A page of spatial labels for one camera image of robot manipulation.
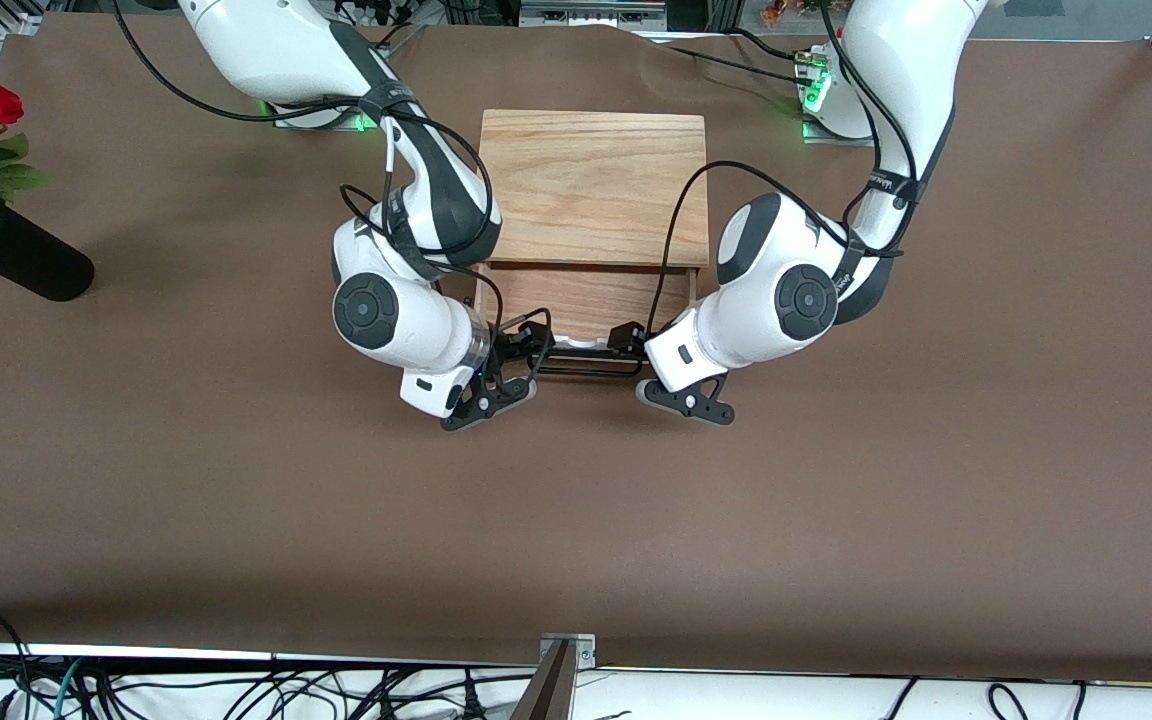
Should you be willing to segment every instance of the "teal cable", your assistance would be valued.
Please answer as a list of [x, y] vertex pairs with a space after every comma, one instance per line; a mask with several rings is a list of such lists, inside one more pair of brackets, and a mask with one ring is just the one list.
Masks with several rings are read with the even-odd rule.
[[78, 669], [78, 664], [83, 659], [79, 657], [78, 660], [74, 660], [69, 664], [69, 670], [65, 670], [65, 677], [60, 679], [60, 689], [56, 691], [56, 706], [51, 708], [51, 720], [60, 720], [61, 706], [65, 705], [65, 694], [69, 691], [69, 683], [74, 680], [74, 672]]

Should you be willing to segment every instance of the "wooden board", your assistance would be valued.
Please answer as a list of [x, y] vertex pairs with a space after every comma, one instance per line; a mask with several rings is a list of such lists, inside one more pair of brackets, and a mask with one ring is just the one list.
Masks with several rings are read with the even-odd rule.
[[[606, 338], [609, 329], [631, 320], [645, 324], [659, 278], [654, 270], [598, 266], [492, 265], [480, 272], [500, 287], [505, 320], [548, 306], [554, 334], [579, 341]], [[657, 325], [675, 318], [695, 300], [695, 270], [672, 270], [666, 275]], [[492, 323], [495, 296], [485, 283], [477, 287], [475, 305]]]
[[[503, 214], [493, 260], [659, 266], [673, 206], [705, 164], [705, 119], [485, 109], [479, 154]], [[707, 197], [699, 179], [669, 265], [708, 265]]]

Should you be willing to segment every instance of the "brown leather tabletop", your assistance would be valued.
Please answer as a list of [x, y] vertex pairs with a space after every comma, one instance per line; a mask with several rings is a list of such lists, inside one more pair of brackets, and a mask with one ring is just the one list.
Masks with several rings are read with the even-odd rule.
[[[132, 30], [255, 109], [183, 20]], [[781, 81], [611, 28], [439, 26], [393, 63], [470, 138], [485, 108], [703, 114], [710, 160], [835, 217], [872, 161], [805, 146]], [[729, 429], [544, 381], [444, 433], [329, 314], [338, 183], [380, 191], [378, 132], [200, 113], [106, 15], [12, 37], [0, 81], [54, 176], [18, 210], [97, 267], [70, 304], [0, 279], [28, 639], [535, 661], [594, 632], [611, 664], [1152, 679], [1147, 44], [969, 44], [886, 300], [733, 372]], [[764, 191], [710, 174], [713, 236]]]

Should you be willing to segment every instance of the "robotic arm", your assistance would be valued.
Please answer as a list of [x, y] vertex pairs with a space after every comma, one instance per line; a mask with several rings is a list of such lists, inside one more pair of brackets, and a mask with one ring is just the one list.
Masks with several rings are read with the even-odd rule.
[[783, 194], [737, 210], [719, 242], [719, 290], [646, 342], [664, 388], [642, 382], [641, 400], [690, 415], [702, 382], [803, 350], [877, 304], [950, 129], [958, 56], [982, 10], [1002, 1], [856, 0], [842, 40], [850, 65], [829, 53], [835, 86], [814, 114], [872, 128], [859, 213], [847, 227]]
[[357, 99], [387, 136], [387, 170], [394, 150], [411, 165], [415, 181], [374, 205], [370, 223], [353, 219], [335, 232], [333, 314], [355, 350], [403, 369], [403, 400], [447, 418], [488, 356], [488, 327], [431, 283], [448, 265], [463, 268], [492, 255], [500, 210], [488, 188], [369, 41], [310, 0], [179, 5], [238, 91], [286, 109], [325, 97]]

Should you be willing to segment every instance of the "brown table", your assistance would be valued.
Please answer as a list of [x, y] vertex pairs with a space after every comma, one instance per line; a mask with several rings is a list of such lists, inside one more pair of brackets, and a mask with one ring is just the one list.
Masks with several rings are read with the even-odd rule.
[[[251, 108], [182, 22], [132, 28]], [[608, 28], [430, 29], [394, 65], [468, 137], [484, 108], [703, 113], [710, 159], [833, 213], [870, 165], [804, 146], [776, 81]], [[604, 662], [1152, 679], [1147, 45], [970, 44], [887, 300], [733, 373], [730, 429], [544, 382], [444, 433], [329, 319], [335, 185], [380, 190], [378, 136], [202, 114], [101, 15], [10, 38], [0, 79], [55, 176], [20, 210], [99, 275], [69, 305], [0, 281], [29, 639], [533, 661], [571, 630]], [[714, 174], [714, 234], [763, 190]]]

